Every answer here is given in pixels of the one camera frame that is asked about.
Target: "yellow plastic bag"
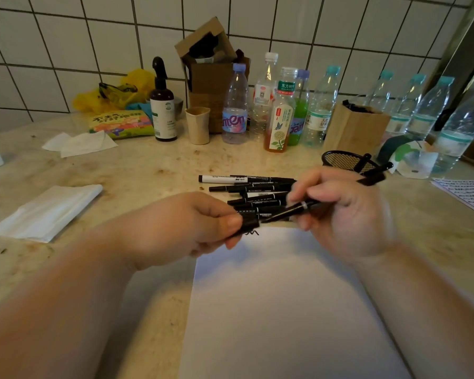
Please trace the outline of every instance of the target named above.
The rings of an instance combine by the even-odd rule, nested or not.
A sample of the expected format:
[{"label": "yellow plastic bag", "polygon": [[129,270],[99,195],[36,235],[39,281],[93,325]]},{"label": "yellow plastic bag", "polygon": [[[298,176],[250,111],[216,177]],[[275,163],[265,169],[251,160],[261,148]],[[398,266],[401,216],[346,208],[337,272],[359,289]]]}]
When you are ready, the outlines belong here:
[{"label": "yellow plastic bag", "polygon": [[155,87],[155,76],[144,69],[136,69],[121,79],[123,85],[100,83],[89,93],[80,93],[72,105],[82,113],[102,114],[124,110],[131,103],[145,103]]}]

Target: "green drink bottle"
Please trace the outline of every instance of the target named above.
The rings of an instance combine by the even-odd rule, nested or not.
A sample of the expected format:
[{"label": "green drink bottle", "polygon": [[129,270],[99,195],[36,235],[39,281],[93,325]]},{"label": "green drink bottle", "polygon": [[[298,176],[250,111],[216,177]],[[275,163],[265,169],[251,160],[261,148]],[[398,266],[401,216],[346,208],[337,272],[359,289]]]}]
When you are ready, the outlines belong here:
[{"label": "green drink bottle", "polygon": [[304,129],[305,117],[307,115],[309,88],[307,80],[309,79],[309,70],[299,69],[297,80],[295,81],[295,101],[297,107],[293,114],[293,120],[290,124],[290,136],[288,146],[298,145],[302,130]]}]

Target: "right hand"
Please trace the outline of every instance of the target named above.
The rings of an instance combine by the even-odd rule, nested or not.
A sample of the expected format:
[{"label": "right hand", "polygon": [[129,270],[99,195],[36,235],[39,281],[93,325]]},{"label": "right hand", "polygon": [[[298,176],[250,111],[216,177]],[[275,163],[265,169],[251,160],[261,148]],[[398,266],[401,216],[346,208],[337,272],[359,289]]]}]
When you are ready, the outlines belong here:
[{"label": "right hand", "polygon": [[352,171],[330,166],[306,172],[288,194],[288,204],[306,197],[333,202],[328,212],[313,209],[296,217],[299,227],[311,230],[332,254],[353,264],[362,257],[385,252],[396,242],[390,208],[377,186],[363,186],[363,178]]}]

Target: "paper cup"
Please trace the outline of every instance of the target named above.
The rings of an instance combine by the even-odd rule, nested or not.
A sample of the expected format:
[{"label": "paper cup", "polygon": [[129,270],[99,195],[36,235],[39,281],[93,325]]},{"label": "paper cup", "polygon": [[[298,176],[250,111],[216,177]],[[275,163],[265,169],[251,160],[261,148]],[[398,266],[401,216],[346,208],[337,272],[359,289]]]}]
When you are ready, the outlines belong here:
[{"label": "paper cup", "polygon": [[209,143],[209,108],[188,108],[186,112],[186,121],[190,142],[195,145],[204,145]]}]

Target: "blank paper sheet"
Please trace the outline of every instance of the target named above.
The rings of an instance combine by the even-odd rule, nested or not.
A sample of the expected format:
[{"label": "blank paper sheet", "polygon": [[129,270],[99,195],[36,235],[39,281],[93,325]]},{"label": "blank paper sheet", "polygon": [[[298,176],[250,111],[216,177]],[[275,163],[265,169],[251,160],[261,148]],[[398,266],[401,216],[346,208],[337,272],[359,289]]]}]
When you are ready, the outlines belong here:
[{"label": "blank paper sheet", "polygon": [[409,378],[354,273],[268,227],[198,258],[179,379]]}]

